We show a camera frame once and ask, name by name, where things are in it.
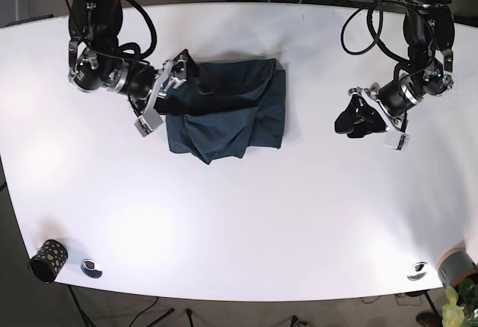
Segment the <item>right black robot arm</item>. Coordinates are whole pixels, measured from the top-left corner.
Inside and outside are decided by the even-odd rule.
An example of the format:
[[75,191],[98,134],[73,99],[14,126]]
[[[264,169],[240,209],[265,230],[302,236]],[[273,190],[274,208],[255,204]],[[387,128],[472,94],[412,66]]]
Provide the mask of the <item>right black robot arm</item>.
[[[120,44],[122,1],[144,18],[151,43],[141,50],[137,43]],[[161,69],[147,61],[154,52],[158,35],[149,14],[135,0],[72,0],[69,11],[69,81],[80,91],[106,89],[124,95],[137,117],[135,127],[142,136],[155,131],[162,115],[156,101],[187,81],[192,60],[187,51],[167,60]]]

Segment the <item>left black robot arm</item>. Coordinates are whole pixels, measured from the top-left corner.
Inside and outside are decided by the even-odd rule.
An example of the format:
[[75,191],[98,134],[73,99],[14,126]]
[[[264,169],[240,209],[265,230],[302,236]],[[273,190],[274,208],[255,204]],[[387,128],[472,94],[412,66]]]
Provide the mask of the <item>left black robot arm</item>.
[[[335,132],[350,139],[384,134],[386,146],[400,150],[408,139],[408,112],[425,96],[440,96],[453,87],[455,27],[452,0],[374,0],[364,7],[372,47],[396,61],[384,86],[352,88],[350,103],[335,120]],[[408,56],[393,53],[381,40],[386,4],[405,9],[403,36]]]

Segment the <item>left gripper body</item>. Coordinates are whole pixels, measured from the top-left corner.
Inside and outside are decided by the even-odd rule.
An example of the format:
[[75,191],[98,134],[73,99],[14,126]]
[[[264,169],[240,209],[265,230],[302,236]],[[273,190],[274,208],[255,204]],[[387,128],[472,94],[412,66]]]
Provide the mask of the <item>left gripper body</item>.
[[348,95],[351,97],[354,94],[359,94],[367,105],[367,119],[372,119],[380,116],[388,126],[385,133],[384,145],[388,148],[400,151],[409,140],[406,133],[406,126],[408,124],[407,113],[404,112],[398,117],[393,117],[387,111],[383,103],[379,100],[379,92],[381,87],[374,83],[369,88],[351,88],[348,90]]

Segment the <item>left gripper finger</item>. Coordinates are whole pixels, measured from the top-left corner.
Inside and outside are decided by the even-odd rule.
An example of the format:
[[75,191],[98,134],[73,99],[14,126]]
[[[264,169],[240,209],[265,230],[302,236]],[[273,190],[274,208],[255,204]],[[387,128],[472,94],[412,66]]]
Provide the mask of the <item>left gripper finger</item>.
[[347,137],[350,139],[361,139],[369,134],[381,134],[388,130],[385,121],[380,117],[372,119],[359,119],[350,125]]
[[345,110],[335,120],[335,132],[347,135],[350,125],[359,119],[367,119],[367,105],[359,94],[354,94]]

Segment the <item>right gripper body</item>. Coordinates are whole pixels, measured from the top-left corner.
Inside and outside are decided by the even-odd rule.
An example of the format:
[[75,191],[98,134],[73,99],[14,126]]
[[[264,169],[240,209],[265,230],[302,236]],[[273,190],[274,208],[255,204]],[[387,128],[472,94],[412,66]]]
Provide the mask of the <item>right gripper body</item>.
[[177,89],[187,80],[189,51],[182,51],[171,60],[166,60],[161,69],[142,65],[131,79],[131,108],[136,115],[135,128],[146,137],[164,122],[156,111],[155,104],[165,99],[168,91]]

